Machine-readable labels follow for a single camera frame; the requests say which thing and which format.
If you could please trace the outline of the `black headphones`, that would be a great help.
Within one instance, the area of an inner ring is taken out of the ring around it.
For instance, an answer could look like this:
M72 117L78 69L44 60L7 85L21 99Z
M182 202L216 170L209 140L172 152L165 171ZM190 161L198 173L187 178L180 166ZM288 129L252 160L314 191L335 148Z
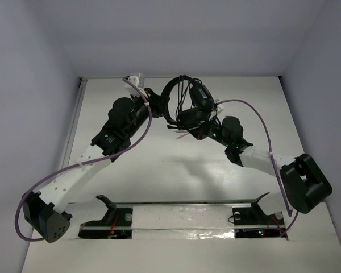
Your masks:
M163 115L168 129L188 130L210 120L214 98L200 79L179 75L166 84L161 95L171 99L171 92L174 88L177 88L177 106L174 117L171 117L169 103Z

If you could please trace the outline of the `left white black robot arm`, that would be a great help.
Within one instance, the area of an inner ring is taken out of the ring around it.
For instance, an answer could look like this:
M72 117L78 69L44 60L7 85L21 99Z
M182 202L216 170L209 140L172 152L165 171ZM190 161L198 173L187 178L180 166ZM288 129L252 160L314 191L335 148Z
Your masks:
M74 196L101 170L135 148L149 132L152 120L164 115L170 100L169 95L150 88L134 88L130 93L115 100L107 121L76 163L41 179L23 194L15 213L15 230L21 239L33 241L19 230L20 213L40 235L39 242L60 239L70 228L73 216L66 208ZM144 123L144 134L131 143Z

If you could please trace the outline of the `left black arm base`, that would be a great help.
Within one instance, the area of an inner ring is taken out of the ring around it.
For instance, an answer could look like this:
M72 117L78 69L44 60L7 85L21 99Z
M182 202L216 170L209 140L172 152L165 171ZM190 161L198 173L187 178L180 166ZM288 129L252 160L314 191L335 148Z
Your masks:
M116 208L106 212L100 220L92 220L80 225L81 239L131 239L133 208Z

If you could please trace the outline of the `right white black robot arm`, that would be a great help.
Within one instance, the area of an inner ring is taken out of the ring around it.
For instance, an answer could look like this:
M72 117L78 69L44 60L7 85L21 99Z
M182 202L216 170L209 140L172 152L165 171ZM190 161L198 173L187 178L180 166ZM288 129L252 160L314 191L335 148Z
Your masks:
M332 194L331 184L310 155L284 156L257 148L244 139L243 127L235 117L226 117L222 123L205 121L189 132L198 140L209 137L225 146L230 162L277 179L280 189L263 194L251 209L252 219L259 224L276 212L308 214Z

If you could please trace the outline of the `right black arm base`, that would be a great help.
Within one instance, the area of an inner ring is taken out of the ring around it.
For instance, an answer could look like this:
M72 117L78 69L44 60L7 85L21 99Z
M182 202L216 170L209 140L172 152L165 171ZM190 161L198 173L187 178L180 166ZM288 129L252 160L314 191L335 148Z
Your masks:
M257 239L257 238L278 238L286 230L283 216L277 219L276 216L265 215L256 209L233 208L228 222L234 225L236 239Z

